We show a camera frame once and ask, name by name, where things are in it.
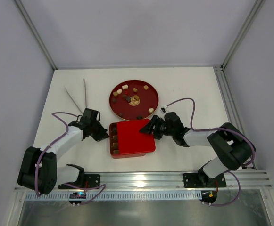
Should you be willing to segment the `square red box lid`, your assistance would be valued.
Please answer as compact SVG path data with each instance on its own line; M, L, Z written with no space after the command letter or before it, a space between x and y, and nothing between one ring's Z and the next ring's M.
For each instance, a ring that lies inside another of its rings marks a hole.
M148 123L149 119L117 123L118 158L141 157L155 151L153 135L140 133Z

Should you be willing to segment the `square red chocolate box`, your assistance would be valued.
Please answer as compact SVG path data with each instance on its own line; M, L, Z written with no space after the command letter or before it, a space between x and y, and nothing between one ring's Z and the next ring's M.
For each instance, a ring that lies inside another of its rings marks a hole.
M109 126L109 147L110 155L113 159L121 158L132 158L132 157L142 157L145 153L129 153L121 154L118 147L118 136L117 136L117 122L111 123Z

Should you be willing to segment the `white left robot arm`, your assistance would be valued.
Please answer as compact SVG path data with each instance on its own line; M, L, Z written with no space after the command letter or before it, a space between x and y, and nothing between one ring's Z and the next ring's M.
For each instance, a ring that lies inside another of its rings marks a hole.
M107 129L102 126L100 119L99 111L85 108L83 114L66 123L65 132L49 144L27 148L17 184L34 190L37 196L49 194L56 186L61 189L87 188L83 167L75 164L58 167L58 161L72 147L88 137L96 142L107 139Z

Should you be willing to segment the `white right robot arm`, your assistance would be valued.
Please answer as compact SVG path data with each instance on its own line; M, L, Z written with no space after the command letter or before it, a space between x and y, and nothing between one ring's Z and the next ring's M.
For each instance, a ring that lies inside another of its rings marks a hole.
M254 145L231 123L219 128L192 129L183 125L175 112L166 113L163 118L153 118L140 129L142 134L150 134L157 140L170 136L182 147L208 146L216 157L204 164L196 173L185 173L186 188L212 187L222 183L224 173L235 171L255 157Z

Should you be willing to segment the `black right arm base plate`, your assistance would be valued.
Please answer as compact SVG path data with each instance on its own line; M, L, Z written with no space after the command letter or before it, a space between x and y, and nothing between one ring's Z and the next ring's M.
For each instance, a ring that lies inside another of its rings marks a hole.
M224 174L209 178L206 174L184 173L183 183L185 188L224 188L227 187Z

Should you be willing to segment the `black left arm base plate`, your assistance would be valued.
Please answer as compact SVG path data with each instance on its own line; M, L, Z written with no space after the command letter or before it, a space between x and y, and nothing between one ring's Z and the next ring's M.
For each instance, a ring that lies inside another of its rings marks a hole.
M78 176L75 182L68 182L68 184L78 188L94 188L100 185L100 174L84 174Z

